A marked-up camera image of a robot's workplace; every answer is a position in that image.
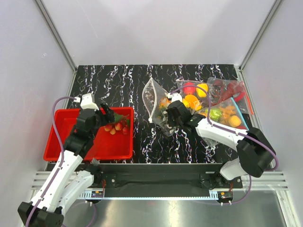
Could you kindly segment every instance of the table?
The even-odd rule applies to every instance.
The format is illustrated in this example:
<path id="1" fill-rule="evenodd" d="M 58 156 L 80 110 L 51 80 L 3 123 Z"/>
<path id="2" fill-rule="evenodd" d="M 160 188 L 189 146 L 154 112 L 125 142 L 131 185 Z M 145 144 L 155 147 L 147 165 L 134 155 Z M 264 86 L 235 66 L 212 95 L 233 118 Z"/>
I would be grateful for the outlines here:
<path id="1" fill-rule="evenodd" d="M 235 159 L 237 152 L 222 144 L 209 147 L 194 135 L 182 130 L 166 138 L 159 127 L 148 122 L 142 91 L 153 77 L 164 89 L 177 88 L 176 79 L 206 82 L 209 77 L 237 79 L 233 65 L 85 65 L 79 66 L 71 96 L 93 93 L 96 102 L 110 107 L 134 108 L 134 150 L 130 160 L 113 160 L 110 163 L 222 163 Z M 79 104 L 68 103 L 68 108 Z M 244 119 L 251 127 L 250 119 Z"/>

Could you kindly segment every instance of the white backdrop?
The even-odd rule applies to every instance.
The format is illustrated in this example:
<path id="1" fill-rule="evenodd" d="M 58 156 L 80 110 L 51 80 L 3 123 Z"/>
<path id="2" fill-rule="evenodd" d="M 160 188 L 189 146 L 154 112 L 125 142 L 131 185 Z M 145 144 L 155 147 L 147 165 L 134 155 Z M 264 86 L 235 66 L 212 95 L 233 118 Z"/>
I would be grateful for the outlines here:
<path id="1" fill-rule="evenodd" d="M 33 0 L 0 1 L 0 37 L 0 226 L 17 227 L 72 71 Z"/>
<path id="2" fill-rule="evenodd" d="M 274 0 L 43 0 L 77 65 L 239 65 Z"/>
<path id="3" fill-rule="evenodd" d="M 284 1 L 244 74 L 303 225 L 303 2 Z"/>

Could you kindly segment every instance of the ziplock bag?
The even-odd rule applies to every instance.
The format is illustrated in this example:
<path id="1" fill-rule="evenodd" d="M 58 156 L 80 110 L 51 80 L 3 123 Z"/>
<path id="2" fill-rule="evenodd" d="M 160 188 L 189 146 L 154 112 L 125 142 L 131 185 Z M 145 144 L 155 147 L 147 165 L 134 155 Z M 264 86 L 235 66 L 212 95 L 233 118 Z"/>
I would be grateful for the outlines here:
<path id="1" fill-rule="evenodd" d="M 253 114 L 250 99 L 242 81 L 210 77 L 207 79 L 207 83 L 212 85 L 209 89 L 212 105 L 233 97 L 241 113 Z"/>
<path id="2" fill-rule="evenodd" d="M 207 117 L 208 107 L 203 108 L 198 114 Z M 226 99 L 217 105 L 211 107 L 209 117 L 211 120 L 236 129 L 247 129 L 243 116 L 233 98 Z M 209 138 L 203 138 L 208 146 L 215 146 L 219 142 Z"/>
<path id="3" fill-rule="evenodd" d="M 186 85 L 195 85 L 198 87 L 203 88 L 205 91 L 208 92 L 212 85 L 200 82 L 200 81 L 193 81 L 193 80 L 176 80 L 177 87 L 182 87 Z M 180 90 L 180 94 L 182 96 L 182 102 L 185 107 L 194 114 L 196 111 L 201 110 L 204 106 L 208 106 L 208 99 L 206 94 L 201 89 L 196 87 L 184 87 Z"/>
<path id="4" fill-rule="evenodd" d="M 166 98 L 167 91 L 153 78 L 145 85 L 142 92 L 143 103 L 149 114 L 149 122 L 158 125 L 167 136 L 174 134 L 176 127 L 169 127 L 167 107 L 170 101 Z"/>

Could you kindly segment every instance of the marble pattern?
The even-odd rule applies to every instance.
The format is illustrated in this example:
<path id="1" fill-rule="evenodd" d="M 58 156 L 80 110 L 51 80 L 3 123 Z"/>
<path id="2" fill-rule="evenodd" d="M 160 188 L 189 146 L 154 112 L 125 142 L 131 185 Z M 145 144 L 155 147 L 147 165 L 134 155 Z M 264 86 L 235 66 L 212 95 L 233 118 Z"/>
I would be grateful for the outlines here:
<path id="1" fill-rule="evenodd" d="M 200 137 L 177 130 L 165 137 L 159 127 L 148 123 L 148 112 L 143 104 L 142 91 L 153 77 L 164 89 L 177 88 L 176 79 L 206 82 L 209 77 L 237 79 L 233 65 L 85 65 L 79 66 L 71 96 L 95 94 L 95 101 L 110 107 L 134 108 L 134 150 L 130 160 L 112 163 L 214 163 L 237 157 L 237 152 L 222 144 L 207 146 Z M 79 107 L 68 103 L 68 108 Z M 250 127 L 248 115 L 244 118 Z"/>

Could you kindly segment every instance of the red tray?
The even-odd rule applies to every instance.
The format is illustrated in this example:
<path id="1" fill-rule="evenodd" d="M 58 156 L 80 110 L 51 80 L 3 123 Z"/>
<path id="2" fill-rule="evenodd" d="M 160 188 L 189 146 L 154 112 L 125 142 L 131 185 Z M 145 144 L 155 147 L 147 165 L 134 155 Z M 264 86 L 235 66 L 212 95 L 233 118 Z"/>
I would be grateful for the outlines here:
<path id="1" fill-rule="evenodd" d="M 134 110 L 132 107 L 113 107 L 117 114 L 129 115 L 131 122 L 130 130 L 127 135 L 117 131 L 111 135 L 101 127 L 94 139 L 94 145 L 84 158 L 84 161 L 130 159 L 133 155 L 133 131 L 134 131 Z M 65 142 L 72 127 L 76 123 L 80 109 L 57 110 L 55 113 L 55 123 L 60 137 Z M 56 137 L 53 126 L 51 128 L 47 145 L 44 152 L 45 161 L 57 161 L 60 154 L 60 145 Z"/>

